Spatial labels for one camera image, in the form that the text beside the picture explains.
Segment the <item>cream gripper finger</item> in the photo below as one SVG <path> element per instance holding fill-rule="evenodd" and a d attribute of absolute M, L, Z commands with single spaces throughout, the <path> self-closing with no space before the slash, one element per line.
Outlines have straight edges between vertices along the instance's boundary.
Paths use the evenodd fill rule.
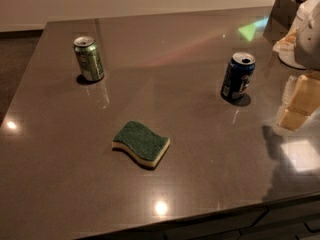
<path fill-rule="evenodd" d="M 290 76 L 277 112 L 276 130 L 298 130 L 319 107 L 320 74 Z"/>

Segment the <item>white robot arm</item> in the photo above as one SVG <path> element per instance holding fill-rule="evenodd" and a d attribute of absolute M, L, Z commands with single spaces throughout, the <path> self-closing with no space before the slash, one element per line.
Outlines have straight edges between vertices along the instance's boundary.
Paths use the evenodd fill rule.
<path fill-rule="evenodd" d="M 298 130 L 320 107 L 320 0 L 307 0 L 296 13 L 287 35 L 273 47 L 287 66 L 306 69 L 286 82 L 274 130 Z"/>

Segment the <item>white cylindrical robot base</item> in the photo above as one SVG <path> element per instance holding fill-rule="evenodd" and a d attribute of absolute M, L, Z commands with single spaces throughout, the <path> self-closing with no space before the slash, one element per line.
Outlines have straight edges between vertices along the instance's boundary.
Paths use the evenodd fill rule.
<path fill-rule="evenodd" d="M 278 54 L 281 62 L 285 65 L 305 70 L 302 62 L 302 48 L 300 42 L 301 27 L 294 27 L 282 39 L 273 46 L 273 51 Z"/>

